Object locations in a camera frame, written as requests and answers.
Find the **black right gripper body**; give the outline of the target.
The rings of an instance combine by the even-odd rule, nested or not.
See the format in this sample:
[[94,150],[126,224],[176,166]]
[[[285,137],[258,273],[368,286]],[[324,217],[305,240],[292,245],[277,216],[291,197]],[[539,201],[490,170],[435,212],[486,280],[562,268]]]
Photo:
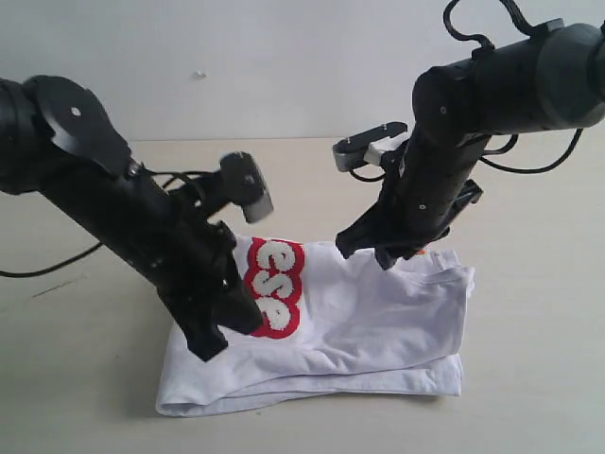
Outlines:
[[380,212],[392,230],[387,245],[423,244],[447,229],[447,217],[483,153],[481,134],[462,134],[454,144],[434,144],[416,126],[396,179],[383,188]]

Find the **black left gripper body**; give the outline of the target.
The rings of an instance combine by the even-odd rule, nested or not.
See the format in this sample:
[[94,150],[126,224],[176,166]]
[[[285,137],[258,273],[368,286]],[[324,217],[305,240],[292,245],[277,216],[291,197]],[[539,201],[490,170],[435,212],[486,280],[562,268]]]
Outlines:
[[234,324],[241,314],[234,238],[194,207],[193,190],[162,189],[149,176],[99,180],[98,239],[153,284],[181,324]]

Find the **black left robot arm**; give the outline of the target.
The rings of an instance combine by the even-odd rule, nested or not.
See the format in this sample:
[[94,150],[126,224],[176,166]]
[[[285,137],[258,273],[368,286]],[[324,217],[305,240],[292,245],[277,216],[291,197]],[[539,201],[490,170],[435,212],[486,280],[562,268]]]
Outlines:
[[95,94],[70,79],[1,83],[1,189],[37,192],[141,274],[185,336],[209,360],[224,330],[249,335],[264,316],[233,256],[235,235],[216,213],[238,206],[254,223],[273,209],[247,152],[215,171],[176,171],[178,188],[137,162]]

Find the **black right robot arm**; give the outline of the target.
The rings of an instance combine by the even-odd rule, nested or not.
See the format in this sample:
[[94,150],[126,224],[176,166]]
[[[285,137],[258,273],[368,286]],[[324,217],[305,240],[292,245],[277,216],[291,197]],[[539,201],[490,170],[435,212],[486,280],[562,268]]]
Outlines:
[[434,66],[412,91],[414,122],[389,122],[334,145],[338,170],[383,169],[377,202],[337,234],[341,255],[371,249],[383,269],[449,234],[477,202],[475,165],[495,136],[571,130],[604,117],[604,31],[561,21],[521,42]]

